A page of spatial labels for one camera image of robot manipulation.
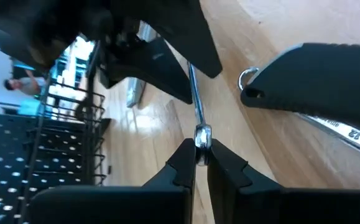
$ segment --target wooden floor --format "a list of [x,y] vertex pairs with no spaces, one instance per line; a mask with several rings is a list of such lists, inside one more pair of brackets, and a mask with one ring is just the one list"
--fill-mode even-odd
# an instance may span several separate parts
[[[287,187],[360,189],[360,152],[292,113],[251,109],[239,99],[237,79],[301,42],[360,44],[360,1],[201,0],[223,72],[199,74],[213,136],[251,166]],[[185,60],[178,56],[182,65]],[[142,185],[163,167],[195,127],[193,105],[147,85],[142,103],[126,108],[126,81],[99,92],[113,119],[104,148],[108,185]],[[206,168],[196,174],[194,223],[214,223]]]

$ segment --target wire rack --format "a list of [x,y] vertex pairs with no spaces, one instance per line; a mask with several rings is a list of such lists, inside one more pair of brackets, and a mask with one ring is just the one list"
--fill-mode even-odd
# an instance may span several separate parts
[[[103,184],[104,96],[89,80],[87,90],[50,82],[36,116],[0,114],[0,223],[29,223],[27,206],[43,190]],[[57,88],[69,94],[49,91]]]

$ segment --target metal ring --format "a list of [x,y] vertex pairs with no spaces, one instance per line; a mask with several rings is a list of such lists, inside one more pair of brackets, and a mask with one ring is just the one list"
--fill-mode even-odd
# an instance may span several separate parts
[[249,67],[248,69],[246,69],[245,71],[243,71],[240,75],[239,75],[239,78],[238,78],[238,87],[240,90],[243,90],[243,84],[242,84],[242,78],[243,76],[245,75],[248,75],[248,74],[255,74],[256,72],[259,71],[259,68],[257,67]]

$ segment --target pegboard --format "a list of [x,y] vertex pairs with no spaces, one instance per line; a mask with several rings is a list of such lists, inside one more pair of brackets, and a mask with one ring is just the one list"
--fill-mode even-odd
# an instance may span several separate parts
[[[28,177],[29,164],[34,150],[37,118],[0,114],[0,223],[17,223],[21,205],[42,190],[58,185],[84,184],[85,161],[94,164],[95,148],[102,139],[95,141],[93,151],[85,152],[83,144],[85,125],[46,119],[37,143],[37,155],[32,177]],[[29,184],[28,197],[24,198]]]

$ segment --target person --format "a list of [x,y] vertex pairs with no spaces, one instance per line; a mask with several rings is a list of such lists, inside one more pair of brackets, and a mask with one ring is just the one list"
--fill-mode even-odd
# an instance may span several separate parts
[[46,85],[46,81],[42,77],[35,78],[31,70],[25,69],[28,77],[20,79],[6,79],[4,80],[4,87],[7,90],[20,90],[26,95],[38,95]]

